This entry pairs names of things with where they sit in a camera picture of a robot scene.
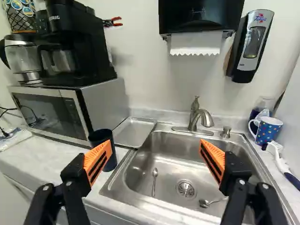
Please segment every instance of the paper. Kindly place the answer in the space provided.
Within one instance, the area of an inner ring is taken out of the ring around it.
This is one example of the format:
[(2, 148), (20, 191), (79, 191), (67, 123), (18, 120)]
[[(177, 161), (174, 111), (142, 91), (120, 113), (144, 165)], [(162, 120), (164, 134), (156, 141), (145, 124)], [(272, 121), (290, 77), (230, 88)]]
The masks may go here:
[(172, 34), (171, 55), (220, 54), (222, 31)]

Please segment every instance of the gray countertop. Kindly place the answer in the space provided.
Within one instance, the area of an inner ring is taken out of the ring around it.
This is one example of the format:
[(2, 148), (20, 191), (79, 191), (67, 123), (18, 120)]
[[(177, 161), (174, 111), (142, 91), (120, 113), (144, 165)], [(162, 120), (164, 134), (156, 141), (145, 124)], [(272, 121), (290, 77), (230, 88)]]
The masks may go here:
[[(253, 142), (251, 143), (280, 186), (298, 220), (300, 220), (300, 192), (277, 170), (273, 156), (268, 152), (261, 151), (259, 146)], [(0, 153), (0, 170), (6, 176), (34, 192), (40, 185), (45, 183), (60, 184), (61, 170), (78, 153), (86, 151), (83, 148), (34, 136)], [(116, 152), (118, 162), (120, 162), (127, 154), (128, 149), (117, 147)], [(181, 216), (170, 210), (163, 210), (154, 206), (149, 207), (147, 211), (143, 211), (102, 196), (99, 194), (99, 191), (111, 174), (112, 172), (102, 172), (96, 180), (93, 189), (84, 199), (85, 204), (88, 206), (89, 217), (95, 223), (102, 225), (211, 225), (220, 223), (220, 219), (217, 217), (209, 215), (199, 216), (196, 213), (194, 217)]]

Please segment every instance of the metal tray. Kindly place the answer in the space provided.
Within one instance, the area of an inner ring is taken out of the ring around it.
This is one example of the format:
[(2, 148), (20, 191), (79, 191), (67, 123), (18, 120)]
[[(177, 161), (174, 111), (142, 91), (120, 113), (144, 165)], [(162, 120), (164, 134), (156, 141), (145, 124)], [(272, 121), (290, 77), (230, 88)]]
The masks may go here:
[(116, 145), (138, 149), (156, 123), (153, 119), (128, 117), (113, 130), (114, 142)]

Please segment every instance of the microwave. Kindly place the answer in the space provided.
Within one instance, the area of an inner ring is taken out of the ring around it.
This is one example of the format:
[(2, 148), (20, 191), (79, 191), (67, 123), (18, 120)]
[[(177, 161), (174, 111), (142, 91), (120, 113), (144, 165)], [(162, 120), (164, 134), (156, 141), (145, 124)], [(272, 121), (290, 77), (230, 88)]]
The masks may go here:
[(129, 116), (122, 78), (77, 88), (32, 84), (8, 90), (28, 130), (75, 145), (90, 147), (91, 132), (113, 130)]

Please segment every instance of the spoon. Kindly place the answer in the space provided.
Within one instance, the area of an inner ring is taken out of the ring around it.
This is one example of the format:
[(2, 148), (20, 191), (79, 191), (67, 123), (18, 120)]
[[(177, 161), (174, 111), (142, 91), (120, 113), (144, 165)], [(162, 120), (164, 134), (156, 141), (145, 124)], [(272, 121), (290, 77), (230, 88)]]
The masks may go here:
[(216, 200), (213, 200), (211, 202), (205, 200), (205, 199), (200, 199), (199, 200), (199, 204), (202, 208), (208, 208), (211, 204), (213, 203), (218, 203), (218, 202), (222, 202), (222, 201), (226, 201), (228, 199), (228, 197), (223, 197), (223, 198), (220, 198), (220, 199), (216, 199)]
[(153, 180), (153, 187), (152, 187), (152, 197), (155, 197), (155, 183), (156, 183), (156, 177), (158, 176), (158, 169), (154, 168), (152, 171), (152, 176), (154, 178)]

